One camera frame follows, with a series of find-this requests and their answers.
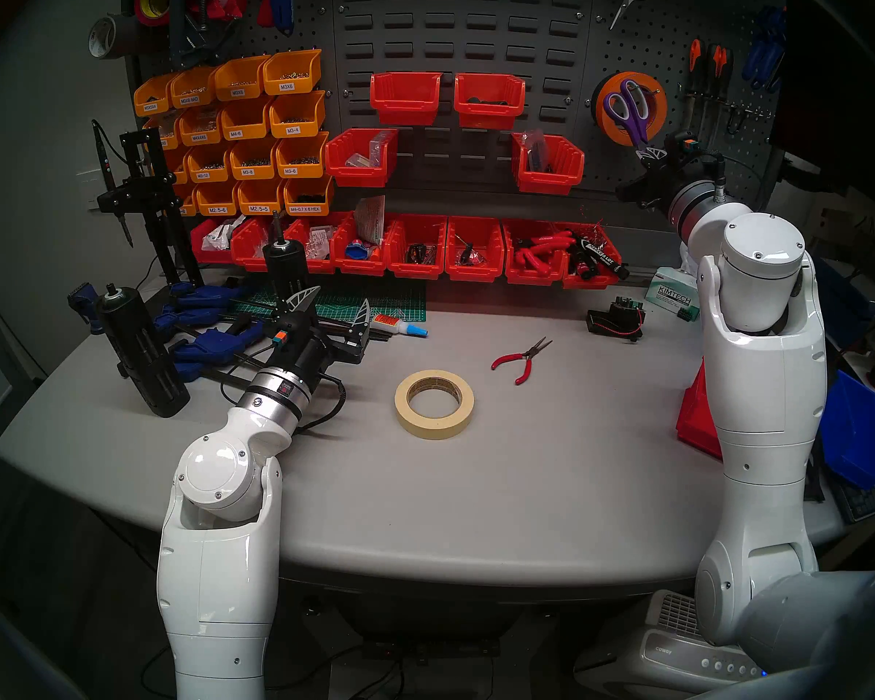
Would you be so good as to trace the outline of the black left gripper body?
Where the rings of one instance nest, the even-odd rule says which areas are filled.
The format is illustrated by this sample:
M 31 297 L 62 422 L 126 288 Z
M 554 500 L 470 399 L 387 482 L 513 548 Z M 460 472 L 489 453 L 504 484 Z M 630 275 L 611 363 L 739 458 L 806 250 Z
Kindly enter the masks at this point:
M 343 341 L 333 340 L 315 316 L 279 316 L 276 328 L 285 339 L 271 353 L 271 367 L 296 375 L 304 384 L 317 384 L 334 363 L 359 365 L 369 340 L 354 338 L 354 322 L 346 328 Z

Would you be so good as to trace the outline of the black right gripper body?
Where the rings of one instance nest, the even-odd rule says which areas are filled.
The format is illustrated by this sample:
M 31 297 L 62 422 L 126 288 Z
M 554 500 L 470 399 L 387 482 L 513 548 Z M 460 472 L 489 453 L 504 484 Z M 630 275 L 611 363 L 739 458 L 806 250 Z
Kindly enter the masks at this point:
M 616 188 L 616 197 L 621 203 L 635 203 L 641 209 L 653 208 L 669 214 L 677 195 L 690 184 L 701 180 L 701 161 L 684 159 L 675 162 L 658 162 L 652 170 L 645 170 L 636 179 L 622 183 Z

